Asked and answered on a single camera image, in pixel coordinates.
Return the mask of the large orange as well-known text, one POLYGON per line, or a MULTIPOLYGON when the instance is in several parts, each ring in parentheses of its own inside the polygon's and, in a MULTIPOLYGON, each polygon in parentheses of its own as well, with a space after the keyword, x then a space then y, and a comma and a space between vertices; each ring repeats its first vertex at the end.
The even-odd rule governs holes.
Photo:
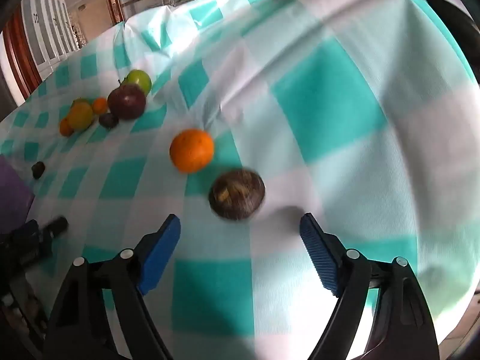
POLYGON ((213 160, 215 143, 203 130, 187 129, 177 134, 169 148, 174 167, 182 173, 191 174, 204 169, 213 160))

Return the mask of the small mandarin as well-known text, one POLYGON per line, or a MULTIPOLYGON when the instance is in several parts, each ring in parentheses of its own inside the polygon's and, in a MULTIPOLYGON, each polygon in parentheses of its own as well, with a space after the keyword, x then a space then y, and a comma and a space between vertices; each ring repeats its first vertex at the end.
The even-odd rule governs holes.
POLYGON ((68 123, 67 118, 63 118, 60 120, 58 124, 58 131, 63 137, 70 137, 74 133, 74 130, 68 123))
POLYGON ((92 102, 92 109, 95 115, 101 116, 108 113, 108 103, 105 97, 98 97, 92 102))

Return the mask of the yellow orange citrus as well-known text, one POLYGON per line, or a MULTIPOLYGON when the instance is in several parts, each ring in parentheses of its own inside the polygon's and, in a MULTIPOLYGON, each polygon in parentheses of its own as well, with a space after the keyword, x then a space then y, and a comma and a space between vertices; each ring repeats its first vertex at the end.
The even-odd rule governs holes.
POLYGON ((67 122, 74 131, 86 130, 94 121, 95 114, 89 102, 75 102, 67 114, 67 122))

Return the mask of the teal white checkered tablecloth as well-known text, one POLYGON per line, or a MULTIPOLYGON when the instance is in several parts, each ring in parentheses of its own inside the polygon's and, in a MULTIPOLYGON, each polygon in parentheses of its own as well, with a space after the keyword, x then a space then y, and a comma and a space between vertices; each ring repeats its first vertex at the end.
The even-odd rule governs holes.
POLYGON ((196 0, 144 11, 68 59, 1 122, 1 152, 35 193, 30 216, 70 226, 28 273, 50 310, 69 266, 132 247, 169 214, 181 238, 145 303, 176 359, 305 359, 335 307, 299 237, 304 213, 366 257, 408 260, 436 336, 479 282, 479 84, 425 0, 196 0), (73 100, 106 98, 133 69, 145 112, 61 136, 73 100), (169 148, 208 133, 186 174, 169 148), (46 165, 39 180, 31 167, 46 165), (258 173, 241 221, 215 179, 258 173))

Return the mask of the green tomato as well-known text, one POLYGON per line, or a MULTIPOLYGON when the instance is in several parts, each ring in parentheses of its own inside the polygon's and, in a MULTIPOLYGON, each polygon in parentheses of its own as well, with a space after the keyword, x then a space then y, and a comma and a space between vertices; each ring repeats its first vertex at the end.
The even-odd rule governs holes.
POLYGON ((121 81, 120 83, 123 85, 136 85, 138 86, 145 96, 147 96, 152 87, 151 77, 140 69, 133 69, 131 70, 127 76, 121 81))

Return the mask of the green lime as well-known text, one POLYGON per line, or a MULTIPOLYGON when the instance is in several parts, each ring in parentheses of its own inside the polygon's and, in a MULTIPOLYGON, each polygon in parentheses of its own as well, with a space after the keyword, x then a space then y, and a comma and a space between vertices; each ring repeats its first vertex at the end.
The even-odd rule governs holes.
POLYGON ((91 105, 92 101, 89 100, 88 98, 78 97, 77 99, 73 100, 72 107, 78 103, 87 103, 91 105))

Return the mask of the brown passion fruit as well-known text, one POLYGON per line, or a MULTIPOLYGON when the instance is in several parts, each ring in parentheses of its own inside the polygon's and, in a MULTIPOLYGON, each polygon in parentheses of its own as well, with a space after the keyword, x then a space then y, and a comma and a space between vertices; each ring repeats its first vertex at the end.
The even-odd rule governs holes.
POLYGON ((247 168, 236 168, 219 175, 208 193, 210 208, 219 217, 232 221, 250 218, 264 198, 264 181, 258 173, 247 168))

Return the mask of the purple white storage box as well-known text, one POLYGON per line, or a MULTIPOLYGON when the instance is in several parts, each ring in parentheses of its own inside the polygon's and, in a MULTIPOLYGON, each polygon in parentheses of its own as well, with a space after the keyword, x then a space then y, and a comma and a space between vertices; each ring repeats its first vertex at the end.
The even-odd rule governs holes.
POLYGON ((4 155, 1 155, 0 177, 0 231, 4 235, 26 222, 34 194, 4 155))

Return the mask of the white cabinet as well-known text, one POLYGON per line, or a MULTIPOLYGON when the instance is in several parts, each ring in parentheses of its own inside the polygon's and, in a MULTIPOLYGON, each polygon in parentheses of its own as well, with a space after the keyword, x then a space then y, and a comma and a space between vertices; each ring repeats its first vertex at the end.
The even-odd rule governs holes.
POLYGON ((35 67, 45 80, 79 47, 64 0, 22 0, 25 36, 35 67))

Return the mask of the dark passion fruit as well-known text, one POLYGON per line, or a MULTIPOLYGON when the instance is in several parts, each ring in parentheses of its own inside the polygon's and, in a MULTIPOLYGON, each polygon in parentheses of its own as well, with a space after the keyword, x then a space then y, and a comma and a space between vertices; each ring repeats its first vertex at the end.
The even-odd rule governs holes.
POLYGON ((98 117, 98 122, 102 127, 110 130, 115 128, 118 125, 119 119, 117 116, 113 115, 112 113, 105 113, 98 117))

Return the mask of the dark red apple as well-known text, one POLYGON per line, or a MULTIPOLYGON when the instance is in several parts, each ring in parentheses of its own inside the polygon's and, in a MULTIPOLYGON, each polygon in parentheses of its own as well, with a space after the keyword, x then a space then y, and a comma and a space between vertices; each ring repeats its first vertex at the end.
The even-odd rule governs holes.
POLYGON ((146 108, 146 96, 136 84, 124 84, 107 97, 110 112, 123 120, 138 119, 146 108))

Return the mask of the small dark fruit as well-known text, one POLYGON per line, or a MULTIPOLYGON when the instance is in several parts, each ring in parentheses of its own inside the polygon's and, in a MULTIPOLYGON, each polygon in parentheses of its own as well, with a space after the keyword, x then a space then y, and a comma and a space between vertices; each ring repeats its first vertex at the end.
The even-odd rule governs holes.
POLYGON ((42 161, 38 161, 31 167, 32 178, 34 180, 39 180, 46 170, 46 165, 42 161))

